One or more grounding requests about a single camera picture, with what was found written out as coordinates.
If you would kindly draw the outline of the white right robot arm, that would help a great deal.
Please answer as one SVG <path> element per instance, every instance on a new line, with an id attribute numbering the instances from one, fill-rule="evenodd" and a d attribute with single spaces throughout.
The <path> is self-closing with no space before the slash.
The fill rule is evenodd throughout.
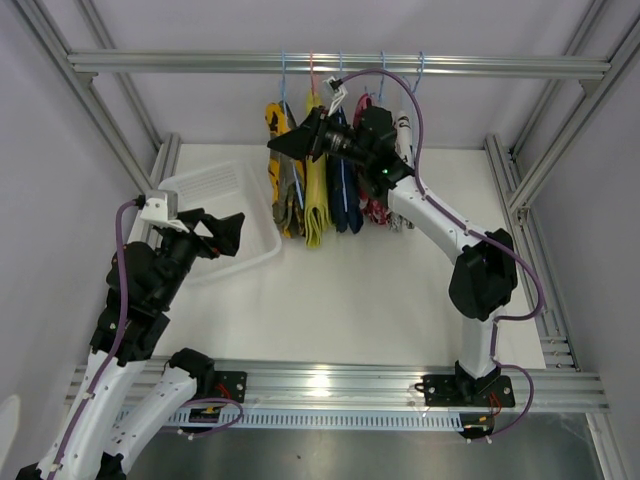
<path id="1" fill-rule="evenodd" d="M 323 107 L 314 107 L 296 128 L 275 135 L 268 147 L 294 160 L 321 155 L 348 160 L 361 169 L 370 194 L 409 220 L 449 258 L 453 273 L 449 298 L 463 318 L 463 352 L 455 363 L 455 391 L 478 404 L 500 376 L 494 362 L 493 326 L 517 285 L 513 242 L 503 229 L 478 233 L 473 224 L 419 187 L 418 170 L 396 150 L 398 132 L 391 113 L 368 107 L 356 126 L 339 123 Z"/>

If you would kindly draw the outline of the yellow grey camouflage trousers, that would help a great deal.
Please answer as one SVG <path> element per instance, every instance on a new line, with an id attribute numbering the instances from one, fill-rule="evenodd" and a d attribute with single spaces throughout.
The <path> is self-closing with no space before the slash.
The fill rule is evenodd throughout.
<path id="1" fill-rule="evenodd" d="M 289 126 L 285 126 L 285 116 L 282 102 L 269 103 L 266 106 L 265 121 L 270 138 L 289 132 L 297 127 L 289 107 Z M 305 236 L 304 210 L 301 208 L 295 188 L 291 158 L 269 152 L 268 174 L 272 187 L 272 217 L 273 221 L 286 238 Z M 302 184 L 302 192 L 305 197 L 305 171 L 301 162 L 296 161 L 298 175 Z"/>

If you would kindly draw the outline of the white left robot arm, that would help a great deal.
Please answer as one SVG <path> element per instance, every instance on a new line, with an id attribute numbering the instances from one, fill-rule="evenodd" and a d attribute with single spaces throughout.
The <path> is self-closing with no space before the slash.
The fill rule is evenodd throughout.
<path id="1" fill-rule="evenodd" d="M 153 390 L 124 419 L 118 415 L 169 324 L 171 302 L 193 264 L 235 256 L 244 221 L 242 213 L 218 219 L 195 209 L 158 227 L 157 247 L 116 239 L 105 308 L 80 389 L 49 451 L 21 468 L 18 478 L 124 479 L 177 410 L 195 407 L 211 417 L 231 405 L 233 420 L 243 418 L 241 395 L 232 393 L 213 359 L 190 348 L 174 353 Z"/>

